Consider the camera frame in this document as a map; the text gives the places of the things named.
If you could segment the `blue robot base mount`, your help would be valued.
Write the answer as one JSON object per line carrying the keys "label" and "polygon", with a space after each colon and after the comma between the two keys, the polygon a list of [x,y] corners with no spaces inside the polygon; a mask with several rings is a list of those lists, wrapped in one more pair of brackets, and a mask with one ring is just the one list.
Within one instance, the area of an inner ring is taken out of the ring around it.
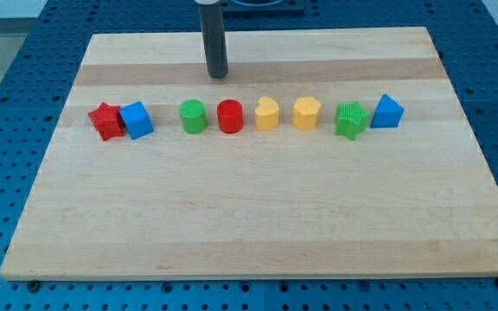
{"label": "blue robot base mount", "polygon": [[305,0],[221,0],[226,13],[304,12]]}

